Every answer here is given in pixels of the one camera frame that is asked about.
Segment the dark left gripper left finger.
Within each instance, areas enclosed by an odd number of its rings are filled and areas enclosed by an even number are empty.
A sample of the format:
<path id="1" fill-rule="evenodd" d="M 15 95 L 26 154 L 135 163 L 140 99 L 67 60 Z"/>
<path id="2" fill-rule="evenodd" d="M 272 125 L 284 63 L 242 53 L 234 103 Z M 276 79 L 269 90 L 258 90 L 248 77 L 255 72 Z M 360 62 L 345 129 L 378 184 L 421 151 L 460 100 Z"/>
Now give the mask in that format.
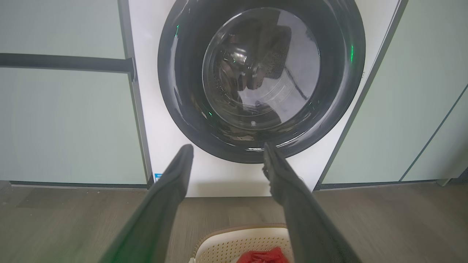
<path id="1" fill-rule="evenodd" d="M 100 258 L 101 263 L 164 263 L 178 206 L 184 200 L 194 148 L 183 145 Z"/>

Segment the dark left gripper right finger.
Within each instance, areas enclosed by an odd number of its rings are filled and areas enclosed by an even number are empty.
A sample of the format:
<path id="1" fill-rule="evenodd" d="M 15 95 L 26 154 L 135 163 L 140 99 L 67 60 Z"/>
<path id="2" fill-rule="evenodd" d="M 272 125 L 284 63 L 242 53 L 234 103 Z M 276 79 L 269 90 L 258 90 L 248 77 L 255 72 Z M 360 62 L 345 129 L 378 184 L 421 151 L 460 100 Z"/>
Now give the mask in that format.
<path id="1" fill-rule="evenodd" d="M 356 252 L 274 144 L 264 144 L 263 173 L 283 207 L 296 263 L 359 263 Z"/>

